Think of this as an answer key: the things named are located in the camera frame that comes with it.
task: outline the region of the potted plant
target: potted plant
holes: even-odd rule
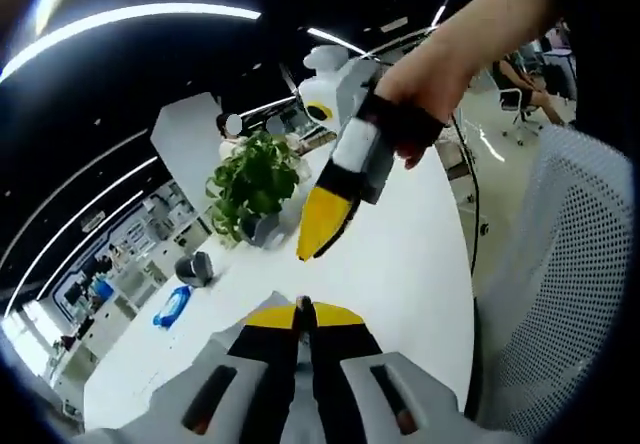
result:
[[[267,132],[252,135],[222,161],[206,193],[214,199],[211,223],[223,241],[251,241],[251,229],[282,210],[300,181],[299,161],[286,142]]]

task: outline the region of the blue object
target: blue object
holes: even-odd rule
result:
[[[153,316],[153,325],[169,329],[176,322],[191,297],[191,287],[181,286],[173,290],[166,304]]]
[[[93,291],[104,301],[113,296],[113,287],[107,284],[104,279],[96,279],[93,285]]]

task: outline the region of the cable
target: cable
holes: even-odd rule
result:
[[[476,177],[476,172],[473,169],[473,160],[471,158],[469,148],[464,142],[462,132],[460,131],[460,127],[458,126],[458,122],[456,121],[456,116],[454,114],[451,114],[451,119],[453,120],[453,126],[456,128],[458,137],[460,138],[462,152],[464,154],[465,160],[467,161],[467,165],[469,166],[469,172],[471,173],[471,179],[473,180],[473,187],[475,188],[476,192],[476,225],[475,233],[473,236],[473,254],[471,255],[471,276],[473,276],[473,271],[476,268],[476,258],[478,257],[478,236],[480,234],[480,187],[478,186],[478,178]]]

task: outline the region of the mesh chair back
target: mesh chair back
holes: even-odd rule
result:
[[[552,421],[594,364],[620,307],[632,240],[629,160],[557,126],[540,144],[519,226],[478,297],[477,420],[528,437]]]

